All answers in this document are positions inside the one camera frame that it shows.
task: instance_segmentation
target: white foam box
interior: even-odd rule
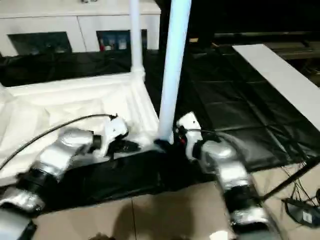
[[[91,114],[118,114],[142,145],[151,144],[158,129],[158,117],[143,79],[132,73],[112,74],[2,87],[0,92],[0,163],[14,150],[43,131],[69,120]],[[73,123],[99,133],[103,118]],[[0,172],[0,186],[15,181],[37,154],[53,143],[58,130],[33,143]]]

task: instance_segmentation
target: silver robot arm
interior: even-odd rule
[[[230,226],[238,240],[279,240],[278,227],[263,207],[243,156],[232,142],[203,140],[200,125],[190,112],[177,122],[186,136],[186,156],[198,161],[205,174],[214,174],[221,188],[230,217]]]
[[[37,228],[32,217],[44,209],[73,157],[93,151],[92,156],[103,158],[109,144],[127,133],[127,126],[119,117],[107,120],[102,136],[74,127],[60,132],[57,140],[38,154],[30,169],[0,198],[0,239],[32,239]]]

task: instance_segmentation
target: white cabinet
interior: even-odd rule
[[[139,8],[146,48],[157,50],[160,8],[154,0],[140,0]],[[130,0],[98,0],[88,4],[80,0],[0,0],[3,56],[35,54],[38,50],[33,51],[32,47],[36,44],[40,50],[53,47],[55,52],[96,52],[102,50],[98,31],[102,36],[104,31],[116,31],[112,33],[115,35],[117,31],[128,31],[129,36],[130,28]]]
[[[88,52],[100,50],[97,31],[128,31],[131,26],[129,15],[79,16],[78,19]],[[141,14],[140,28],[146,30],[146,48],[159,49],[160,16]]]
[[[1,54],[18,55],[12,35],[34,33],[65,33],[72,52],[86,51],[76,16],[20,17],[0,19]]]

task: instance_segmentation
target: black stand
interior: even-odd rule
[[[315,157],[313,159],[310,159],[307,161],[306,165],[299,169],[295,174],[288,177],[287,180],[280,183],[278,186],[276,186],[274,189],[272,189],[270,192],[266,193],[261,197],[262,201],[266,201],[268,198],[272,197],[276,193],[280,192],[282,189],[287,187],[288,185],[292,184],[295,180],[301,178],[304,174],[309,172],[311,169],[313,169],[315,166],[320,164],[320,157]]]

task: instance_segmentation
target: black fabric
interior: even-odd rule
[[[144,53],[145,85],[157,113],[164,62],[164,52]],[[130,57],[122,52],[12,57],[0,59],[0,79],[9,87],[129,72],[130,66]],[[185,53],[175,118],[189,111],[203,129],[227,135],[241,149],[250,171],[320,155],[316,128],[232,48]],[[166,153],[151,151],[69,171],[46,211],[176,191],[213,179],[200,174],[181,148],[162,148]]]

